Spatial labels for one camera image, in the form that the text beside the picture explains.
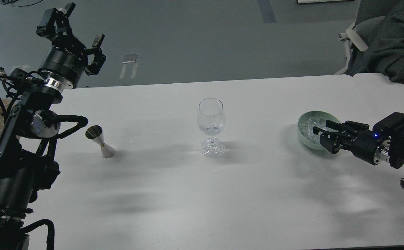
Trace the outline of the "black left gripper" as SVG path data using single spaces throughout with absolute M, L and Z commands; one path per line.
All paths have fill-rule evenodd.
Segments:
M 45 79 L 52 74 L 60 76 L 68 81 L 67 88 L 72 90 L 77 87 L 83 72 L 88 76 L 98 75 L 107 59 L 101 49 L 104 34 L 95 37 L 90 49 L 73 36 L 69 17 L 75 6 L 70 2 L 64 8 L 46 10 L 36 28 L 38 36 L 53 43 L 40 65 L 40 76 Z M 88 63 L 90 55 L 94 58 Z

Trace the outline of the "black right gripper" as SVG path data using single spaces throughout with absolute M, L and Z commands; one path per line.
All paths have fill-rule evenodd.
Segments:
M 336 154 L 345 149 L 356 158 L 374 166 L 386 161 L 386 157 L 383 156 L 386 151 L 386 139 L 380 133 L 370 130 L 368 124 L 326 120 L 325 126 L 331 130 L 315 126 L 313 133 L 320 137 L 320 145 L 330 153 Z

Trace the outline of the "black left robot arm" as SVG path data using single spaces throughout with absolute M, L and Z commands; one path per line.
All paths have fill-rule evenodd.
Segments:
M 15 68 L 10 75 L 0 69 L 0 81 L 11 98 L 3 111 L 0 135 L 0 250 L 27 250 L 29 233 L 47 226 L 46 249 L 55 247 L 55 227 L 41 219 L 27 226 L 23 220 L 33 212 L 28 207 L 40 190 L 50 189 L 60 174 L 55 161 L 56 145 L 88 124 L 78 115 L 58 115 L 51 111 L 64 90 L 77 87 L 83 73 L 97 75 L 106 61 L 98 34 L 91 48 L 73 35 L 69 18 L 75 3 L 44 12 L 36 33 L 51 41 L 51 49 L 36 71 Z

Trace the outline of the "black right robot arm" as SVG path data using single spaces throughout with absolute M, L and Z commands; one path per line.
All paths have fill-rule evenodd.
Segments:
M 404 113 L 393 112 L 371 130 L 368 124 L 354 121 L 326 120 L 325 126 L 327 130 L 314 127 L 313 133 L 319 136 L 320 145 L 332 154 L 343 149 L 374 166 L 386 162 L 400 169 L 404 165 Z M 404 190 L 404 178 L 400 186 Z

